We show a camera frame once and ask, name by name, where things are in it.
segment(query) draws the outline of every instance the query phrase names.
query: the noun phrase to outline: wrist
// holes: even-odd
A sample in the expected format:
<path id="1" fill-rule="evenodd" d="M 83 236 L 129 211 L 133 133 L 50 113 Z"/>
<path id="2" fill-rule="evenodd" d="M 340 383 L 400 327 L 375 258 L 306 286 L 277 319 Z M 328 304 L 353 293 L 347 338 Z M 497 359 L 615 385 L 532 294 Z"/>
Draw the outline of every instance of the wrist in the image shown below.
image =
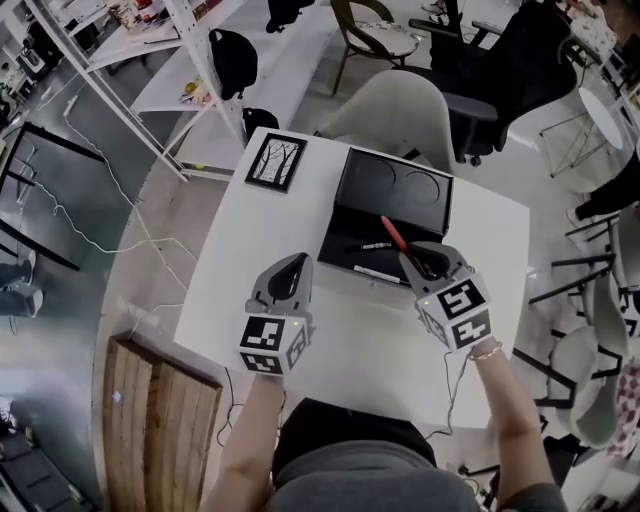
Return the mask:
<path id="1" fill-rule="evenodd" d="M 470 352 L 470 356 L 473 359 L 479 359 L 483 356 L 488 356 L 489 354 L 495 353 L 500 348 L 500 343 L 491 336 L 486 340 L 482 340 L 480 343 L 475 345 Z"/>

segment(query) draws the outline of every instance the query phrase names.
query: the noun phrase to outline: wire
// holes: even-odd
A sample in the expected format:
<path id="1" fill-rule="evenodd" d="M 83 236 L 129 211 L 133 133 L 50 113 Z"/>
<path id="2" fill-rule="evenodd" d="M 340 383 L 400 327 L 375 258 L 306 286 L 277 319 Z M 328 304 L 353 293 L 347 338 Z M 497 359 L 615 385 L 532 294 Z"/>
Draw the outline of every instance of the wire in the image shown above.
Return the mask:
<path id="1" fill-rule="evenodd" d="M 127 247 L 126 249 L 105 249 L 104 247 L 102 247 L 100 244 L 98 244 L 97 242 L 94 242 L 93 240 L 91 240 L 89 237 L 87 237 L 87 235 L 85 235 L 82 231 L 80 231 L 75 223 L 73 222 L 73 219 L 71 219 L 71 216 L 69 215 L 69 212 L 67 211 L 67 209 L 61 205 L 58 202 L 58 198 L 50 191 L 47 189 L 47 187 L 45 187 L 42 183 L 38 182 L 38 181 L 34 181 L 34 183 L 40 187 L 45 194 L 47 194 L 51 199 L 53 199 L 53 201 L 55 202 L 55 206 L 53 208 L 53 214 L 57 215 L 58 210 L 62 210 L 62 213 L 65 214 L 65 216 L 67 217 L 67 220 L 69 221 L 69 224 L 71 224 L 71 229 L 73 229 L 76 233 L 78 233 L 82 238 L 84 238 L 84 240 L 93 245 L 95 248 L 97 248 L 98 250 L 100 250 L 101 252 L 105 253 L 105 254 L 119 254 L 122 252 L 129 252 L 132 251 L 133 249 L 136 249 L 137 247 L 140 247 L 142 244 L 146 244 L 146 243 L 152 243 L 154 244 L 154 247 L 156 248 L 156 251 L 158 250 L 157 247 L 155 246 L 156 243 L 158 242 L 176 242 L 182 249 L 184 249 L 185 252 L 187 252 L 192 258 L 194 258 L 195 261 L 198 261 L 195 256 L 193 254 L 191 254 L 191 252 L 189 252 L 178 240 L 176 240 L 175 238 L 156 238 L 156 239 L 148 239 L 148 240 L 140 240 L 139 242 L 133 244 L 131 247 Z M 180 286 L 186 291 L 187 290 L 187 286 L 180 280 L 180 278 L 175 274 L 175 272 L 171 269 L 171 267 L 169 267 L 169 265 L 167 265 L 166 260 L 162 257 L 162 255 L 160 255 L 160 258 L 162 259 L 163 263 L 165 264 L 165 266 L 167 267 L 167 270 L 169 270 L 169 272 L 171 272 L 171 275 L 173 275 L 173 277 L 176 279 L 176 281 L 178 281 L 178 283 L 180 283 Z"/>
<path id="2" fill-rule="evenodd" d="M 155 313 L 160 308 L 179 308 L 182 306 L 184 306 L 184 304 L 158 304 L 151 311 L 145 313 L 140 318 L 138 318 L 138 321 L 136 322 L 136 324 L 133 326 L 133 329 L 131 329 L 131 332 L 129 333 L 129 338 L 131 338 L 131 336 L 133 336 L 133 334 L 136 332 L 136 329 L 138 329 L 138 326 L 140 325 L 140 322 L 142 322 L 143 318 L 146 318 L 147 316 Z"/>
<path id="3" fill-rule="evenodd" d="M 196 263 L 198 261 L 198 259 L 193 255 L 193 253 L 191 251 L 189 251 L 180 241 L 176 240 L 175 238 L 159 238 L 159 239 L 152 239 L 151 238 L 151 234 L 149 233 L 149 230 L 147 229 L 147 226 L 145 225 L 144 221 L 142 220 L 142 215 L 140 215 L 140 211 L 138 210 L 137 206 L 135 204 L 133 204 L 133 202 L 129 199 L 129 197 L 124 193 L 124 190 L 122 190 L 122 187 L 120 186 L 120 183 L 118 182 L 118 180 L 115 177 L 115 174 L 113 172 L 113 169 L 111 168 L 111 163 L 109 162 L 109 160 L 107 159 L 107 157 L 105 156 L 105 154 L 93 143 L 91 142 L 87 137 L 85 137 L 82 133 L 80 133 L 79 130 L 77 130 L 76 128 L 73 127 L 73 125 L 69 122 L 69 119 L 67 116 L 64 116 L 64 119 L 67 123 L 67 125 L 69 126 L 69 128 L 71 128 L 75 133 L 77 133 L 83 140 L 85 140 L 91 147 L 93 147 L 104 159 L 105 164 L 107 165 L 107 169 L 109 170 L 109 174 L 111 176 L 111 179 L 113 180 L 113 182 L 116 184 L 118 191 L 120 192 L 120 194 L 122 195 L 122 197 L 124 197 L 124 199 L 127 201 L 127 203 L 131 206 L 131 208 L 136 212 L 136 215 L 138 217 L 138 220 L 140 221 L 140 225 L 142 226 L 142 229 L 144 230 L 145 234 L 147 235 L 147 240 L 141 240 L 140 242 L 138 242 L 137 244 L 134 244 L 131 247 L 128 247 L 126 249 L 119 249 L 119 250 L 108 250 L 108 249 L 104 249 L 103 247 L 101 247 L 99 244 L 97 244 L 96 242 L 90 240 L 82 231 L 80 231 L 78 228 L 76 228 L 73 220 L 71 219 L 71 217 L 69 216 L 69 212 L 67 212 L 66 208 L 61 205 L 58 201 L 58 199 L 56 198 L 56 196 L 50 192 L 49 190 L 47 190 L 47 188 L 39 182 L 35 182 L 35 184 L 37 186 L 39 186 L 42 190 L 44 190 L 44 192 L 51 197 L 51 199 L 54 200 L 56 206 L 53 209 L 53 214 L 56 215 L 57 211 L 59 209 L 61 209 L 63 211 L 63 213 L 66 215 L 67 219 L 69 220 L 69 223 L 71 224 L 71 228 L 78 233 L 80 236 L 82 236 L 82 238 L 85 239 L 85 241 L 87 241 L 88 243 L 90 243 L 91 245 L 93 245 L 94 247 L 96 247 L 98 250 L 104 252 L 105 254 L 118 254 L 121 252 L 127 252 L 130 250 L 135 249 L 136 247 L 139 247 L 140 245 L 144 244 L 144 243 L 152 243 L 154 249 L 156 250 L 156 252 L 158 253 L 158 256 L 160 257 L 160 259 L 162 260 L 162 263 L 164 264 L 164 266 L 167 268 L 167 270 L 171 273 L 171 275 L 175 278 L 175 280 L 180 284 L 180 286 L 182 287 L 182 289 L 184 289 L 185 291 L 187 291 L 187 286 L 180 280 L 180 278 L 176 275 L 176 273 L 173 271 L 173 269 L 169 266 L 169 264 L 167 263 L 167 261 L 165 260 L 164 256 L 162 255 L 160 249 L 158 248 L 158 246 L 156 245 L 156 243 L 158 242 L 175 242 L 176 244 L 178 244 L 180 246 L 180 248 L 185 251 Z"/>
<path id="4" fill-rule="evenodd" d="M 451 418 L 453 416 L 453 408 L 456 404 L 456 397 L 458 396 L 458 386 L 460 385 L 460 381 L 464 376 L 464 371 L 467 368 L 467 362 L 469 361 L 469 356 L 471 356 L 471 351 L 464 358 L 464 362 L 462 363 L 462 367 L 460 368 L 460 373 L 458 374 L 458 379 L 456 380 L 455 386 L 453 387 L 453 393 L 451 392 L 451 383 L 449 382 L 449 363 L 447 362 L 447 356 L 452 352 L 449 351 L 444 355 L 444 367 L 447 375 L 447 391 L 449 392 L 449 410 L 447 411 L 447 428 L 435 430 L 431 432 L 427 437 L 424 438 L 425 441 L 428 441 L 436 434 L 443 434 L 445 436 L 450 436 L 453 434 L 453 427 L 451 426 Z"/>
<path id="5" fill-rule="evenodd" d="M 78 73 L 76 73 L 75 75 L 73 75 L 73 76 L 69 79 L 69 81 L 68 81 L 66 84 L 64 84 L 60 89 L 58 89 L 58 91 L 57 91 L 53 96 L 51 96 L 51 98 L 49 98 L 49 99 L 47 100 L 47 102 L 46 102 L 46 103 L 39 103 L 39 104 L 38 104 L 38 106 L 36 107 L 36 112 L 38 112 L 40 109 L 42 109 L 42 108 L 46 107 L 49 103 L 51 103 L 51 102 L 55 99 L 55 97 L 56 97 L 56 96 L 58 96 L 58 94 L 60 94 L 62 91 L 64 91 L 64 90 L 66 89 L 66 87 L 67 87 L 71 82 L 73 82 L 73 81 L 74 81 L 78 76 L 79 76 L 79 74 L 78 74 Z"/>
<path id="6" fill-rule="evenodd" d="M 231 375 L 229 374 L 229 370 L 227 369 L 227 367 L 224 367 L 224 371 L 227 374 L 227 378 L 229 379 L 229 392 L 231 393 L 231 404 L 229 405 L 229 408 L 227 409 L 227 417 L 225 419 L 224 424 L 222 425 L 222 427 L 220 427 L 220 430 L 218 430 L 218 433 L 216 434 L 216 442 L 222 447 L 224 448 L 224 445 L 220 442 L 220 434 L 222 434 L 222 432 L 227 428 L 231 428 L 233 429 L 233 425 L 231 424 L 231 413 L 233 412 L 233 409 L 235 407 L 244 407 L 244 404 L 237 404 L 236 403 L 236 396 L 233 392 L 233 381 L 231 380 Z"/>
<path id="7" fill-rule="evenodd" d="M 480 494 L 480 484 L 477 480 L 474 480 L 473 478 L 463 478 L 462 480 L 464 480 L 465 482 L 473 482 L 474 484 L 476 484 L 476 490 L 473 492 L 473 495 L 477 496 L 478 494 Z"/>

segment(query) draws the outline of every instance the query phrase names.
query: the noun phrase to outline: wooden plank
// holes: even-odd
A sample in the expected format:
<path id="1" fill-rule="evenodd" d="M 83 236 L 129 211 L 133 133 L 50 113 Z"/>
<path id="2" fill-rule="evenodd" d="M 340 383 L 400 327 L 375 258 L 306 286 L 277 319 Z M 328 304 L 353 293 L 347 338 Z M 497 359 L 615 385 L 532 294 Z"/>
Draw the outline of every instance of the wooden plank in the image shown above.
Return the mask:
<path id="1" fill-rule="evenodd" d="M 113 379 L 116 371 L 116 359 L 118 344 L 110 339 L 107 344 L 107 359 L 104 369 L 104 386 L 102 388 L 102 439 L 104 446 L 105 468 L 107 472 L 107 492 L 112 495 L 116 489 L 113 468 Z M 116 510 L 115 503 L 111 501 L 111 508 Z"/>
<path id="2" fill-rule="evenodd" d="M 171 509 L 175 512 L 182 512 L 184 507 L 185 485 L 189 473 L 191 438 L 201 387 L 202 384 L 197 380 L 187 378 L 182 414 L 180 415 L 178 442 L 176 445 L 176 464 L 173 471 L 173 498 Z"/>
<path id="3" fill-rule="evenodd" d="M 133 485 L 133 507 L 135 512 L 146 511 L 144 494 L 144 449 L 148 432 L 148 404 L 154 365 L 138 360 L 135 398 L 133 407 L 133 425 L 131 429 L 131 481 Z"/>
<path id="4" fill-rule="evenodd" d="M 165 430 L 175 374 L 176 371 L 168 364 L 160 365 L 153 421 L 145 444 L 145 494 L 147 503 L 151 505 L 151 512 L 163 510 L 162 474 L 166 449 Z"/>
<path id="5" fill-rule="evenodd" d="M 122 388 L 122 435 L 120 442 L 120 469 L 122 471 L 122 499 L 123 511 L 133 510 L 133 478 L 132 457 L 133 448 L 133 411 L 136 398 L 136 383 L 138 377 L 138 363 L 140 357 L 128 351 L 126 374 Z"/>
<path id="6" fill-rule="evenodd" d="M 164 444 L 162 449 L 162 511 L 173 510 L 173 473 L 176 465 L 178 450 L 178 434 L 180 431 L 180 416 L 184 403 L 184 392 L 187 384 L 187 376 L 182 372 L 175 372 L 169 397 L 169 412 L 164 432 Z"/>
<path id="7" fill-rule="evenodd" d="M 112 417 L 111 417 L 111 453 L 109 454 L 112 463 L 109 470 L 113 475 L 114 486 L 111 489 L 111 501 L 113 508 L 116 512 L 125 510 L 124 508 L 124 495 L 123 495 L 123 479 L 122 479 L 122 451 L 120 446 L 122 443 L 122 389 L 124 387 L 124 380 L 127 371 L 127 360 L 129 358 L 129 351 L 118 346 L 116 354 L 116 367 L 113 377 L 113 395 L 112 395 Z"/>
<path id="8" fill-rule="evenodd" d="M 221 396 L 222 387 L 213 388 L 203 384 L 200 389 L 189 453 L 189 472 L 183 508 L 185 512 L 197 512 L 200 508 L 209 448 Z"/>

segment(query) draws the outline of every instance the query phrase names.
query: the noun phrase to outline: white cable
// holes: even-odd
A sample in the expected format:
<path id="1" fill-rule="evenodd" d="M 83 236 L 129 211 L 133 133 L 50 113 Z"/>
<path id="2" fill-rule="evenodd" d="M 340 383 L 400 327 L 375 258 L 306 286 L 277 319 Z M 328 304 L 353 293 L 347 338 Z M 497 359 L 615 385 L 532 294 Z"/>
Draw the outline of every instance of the white cable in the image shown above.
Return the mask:
<path id="1" fill-rule="evenodd" d="M 450 436 L 453 434 L 453 426 L 451 425 L 451 418 L 453 417 L 453 408 L 456 404 L 456 396 L 458 396 L 458 386 L 460 386 L 460 381 L 464 375 L 464 371 L 467 368 L 467 362 L 469 361 L 469 356 L 471 355 L 471 351 L 464 358 L 464 362 L 462 363 L 462 367 L 460 368 L 460 373 L 458 374 L 458 379 L 456 380 L 455 386 L 453 387 L 453 393 L 451 392 L 451 387 L 449 384 L 449 365 L 447 364 L 447 356 L 451 354 L 451 352 L 447 352 L 444 355 L 444 364 L 447 373 L 447 388 L 449 389 L 449 410 L 447 411 L 447 430 L 435 430 L 431 432 L 427 437 L 425 437 L 425 441 L 431 439 L 435 434 L 444 434 L 445 436 Z"/>
<path id="2" fill-rule="evenodd" d="M 79 130 L 77 130 L 76 128 L 73 127 L 73 125 L 69 122 L 69 118 L 67 116 L 64 116 L 65 121 L 67 122 L 67 125 L 69 126 L 69 128 L 71 128 L 75 133 L 77 133 L 83 140 L 85 140 L 87 142 L 87 144 L 89 144 L 93 149 L 95 149 L 100 156 L 102 156 L 102 158 L 104 159 L 104 162 L 107 164 L 107 169 L 109 169 L 109 174 L 111 175 L 111 179 L 113 180 L 113 182 L 116 184 L 116 187 L 118 187 L 118 191 L 120 192 L 120 194 L 122 195 L 122 197 L 124 197 L 125 201 L 127 201 L 127 203 L 131 206 L 131 208 L 136 212 L 136 215 L 138 217 L 138 220 L 140 221 L 140 226 L 142 226 L 142 229 L 144 230 L 145 234 L 147 235 L 147 240 L 142 241 L 141 243 L 144 242 L 151 242 L 153 244 L 154 249 L 156 250 L 156 252 L 158 253 L 158 256 L 160 257 L 160 259 L 162 260 L 162 263 L 164 264 L 164 266 L 167 268 L 167 270 L 171 273 L 171 275 L 176 279 L 176 281 L 178 281 L 178 283 L 180 283 L 180 286 L 182 286 L 182 288 L 187 291 L 187 287 L 185 286 L 185 284 L 180 280 L 180 278 L 178 278 L 178 276 L 176 275 L 176 273 L 173 271 L 173 269 L 169 266 L 169 264 L 167 263 L 167 261 L 164 259 L 164 256 L 162 255 L 162 252 L 160 251 L 160 249 L 158 248 L 158 246 L 155 244 L 156 240 L 152 240 L 151 239 L 151 234 L 149 233 L 149 230 L 147 229 L 147 226 L 145 225 L 144 221 L 142 220 L 142 215 L 140 215 L 140 211 L 138 210 L 138 207 L 133 204 L 133 202 L 129 199 L 129 197 L 124 193 L 124 190 L 122 190 L 122 187 L 120 186 L 120 182 L 116 179 L 115 174 L 113 173 L 113 169 L 111 168 L 111 164 L 109 163 L 109 160 L 107 159 L 107 157 L 105 156 L 105 154 L 98 148 L 98 146 L 96 146 L 93 142 L 91 142 L 87 137 L 85 137 L 82 133 L 80 133 Z M 171 240 L 174 241 L 175 243 L 177 243 L 183 251 L 185 251 L 189 256 L 191 256 L 191 258 L 193 259 L 193 261 L 195 261 L 196 263 L 198 262 L 198 258 L 196 258 L 193 253 L 191 251 L 189 251 L 184 245 L 182 245 L 182 243 L 180 243 L 178 240 L 176 240 L 175 238 L 168 238 L 165 239 L 165 241 L 167 240 Z"/>
<path id="3" fill-rule="evenodd" d="M 49 191 L 42 183 L 38 182 L 38 181 L 34 181 L 34 183 L 40 187 L 42 190 L 44 190 L 45 194 L 47 194 L 51 199 L 54 200 L 55 202 L 55 207 L 53 208 L 53 214 L 56 215 L 58 213 L 58 210 L 62 210 L 62 212 L 65 214 L 65 216 L 67 217 L 67 220 L 69 221 L 69 224 L 71 224 L 71 229 L 73 229 L 76 233 L 78 233 L 82 238 L 85 239 L 86 242 L 90 243 L 91 245 L 93 245 L 96 249 L 98 249 L 99 251 L 102 251 L 105 254 L 119 254 L 121 252 L 129 252 L 132 251 L 133 249 L 135 249 L 136 247 L 140 247 L 142 244 L 145 243 L 152 243 L 154 248 L 156 249 L 156 251 L 158 252 L 158 254 L 160 255 L 160 259 L 162 260 L 162 262 L 164 263 L 165 267 L 167 267 L 167 270 L 171 273 L 171 275 L 176 279 L 176 281 L 178 281 L 178 283 L 180 284 L 180 286 L 184 289 L 184 291 L 187 291 L 187 286 L 180 280 L 180 278 L 176 275 L 176 273 L 171 269 L 171 267 L 167 264 L 167 262 L 165 261 L 165 259 L 162 257 L 162 254 L 160 254 L 160 251 L 158 250 L 158 247 L 155 245 L 157 242 L 176 242 L 178 245 L 180 245 L 180 247 L 182 247 L 190 256 L 194 257 L 193 254 L 191 254 L 178 240 L 176 240 L 175 238 L 156 238 L 156 239 L 146 239 L 146 240 L 140 240 L 138 243 L 133 244 L 131 247 L 127 247 L 126 249 L 105 249 L 104 247 L 100 246 L 100 244 L 94 242 L 93 240 L 89 239 L 87 237 L 87 235 L 85 235 L 82 231 L 80 231 L 76 225 L 74 224 L 73 220 L 71 219 L 71 216 L 69 215 L 69 212 L 67 212 L 67 209 L 61 205 L 58 202 L 58 198 L 51 192 Z"/>
<path id="4" fill-rule="evenodd" d="M 182 306 L 184 306 L 184 304 L 158 304 L 151 311 L 145 313 L 140 318 L 138 318 L 138 321 L 136 322 L 136 324 L 133 326 L 133 329 L 131 329 L 131 332 L 129 333 L 129 338 L 131 338 L 131 336 L 133 336 L 133 334 L 136 332 L 136 329 L 140 325 L 140 322 L 142 322 L 143 318 L 155 313 L 160 308 L 179 308 L 179 307 L 182 307 Z"/>
<path id="5" fill-rule="evenodd" d="M 78 76 L 79 76 L 79 75 L 78 75 L 78 73 L 76 73 L 75 75 L 73 75 L 73 76 L 69 79 L 69 81 L 68 81 L 66 84 L 64 84 L 64 85 L 63 85 L 63 86 L 62 86 L 62 87 L 61 87 L 61 88 L 60 88 L 60 89 L 59 89 L 59 90 L 58 90 L 58 91 L 57 91 L 53 96 L 51 96 L 51 98 L 49 98 L 49 99 L 47 100 L 47 102 L 46 102 L 46 103 L 38 104 L 38 106 L 36 107 L 36 112 L 38 112 L 40 109 L 42 109 L 42 108 L 46 107 L 49 103 L 51 103 L 51 102 L 55 99 L 55 97 L 56 97 L 58 94 L 60 94 L 62 91 L 64 91 L 64 90 L 66 89 L 66 87 L 67 87 L 71 82 L 73 82 L 73 81 L 74 81 Z"/>

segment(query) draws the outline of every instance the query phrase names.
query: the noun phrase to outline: black cable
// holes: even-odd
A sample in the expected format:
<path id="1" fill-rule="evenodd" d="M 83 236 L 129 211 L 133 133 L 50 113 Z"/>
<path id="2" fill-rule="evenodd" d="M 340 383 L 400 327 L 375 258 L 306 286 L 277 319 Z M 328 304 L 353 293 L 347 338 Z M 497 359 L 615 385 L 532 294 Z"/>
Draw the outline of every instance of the black cable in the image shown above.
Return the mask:
<path id="1" fill-rule="evenodd" d="M 233 412 L 233 408 L 234 407 L 244 407 L 244 404 L 237 404 L 236 403 L 236 397 L 235 394 L 233 392 L 233 381 L 231 380 L 231 375 L 229 374 L 229 370 L 227 369 L 227 367 L 225 366 L 224 371 L 227 374 L 227 378 L 229 379 L 229 392 L 231 393 L 231 404 L 229 405 L 229 409 L 227 409 L 227 418 L 225 419 L 224 424 L 222 425 L 222 427 L 220 427 L 220 430 L 218 430 L 218 433 L 216 435 L 216 442 L 222 447 L 224 448 L 224 445 L 220 442 L 220 434 L 222 434 L 222 432 L 227 428 L 233 428 L 233 425 L 231 425 L 231 413 Z"/>

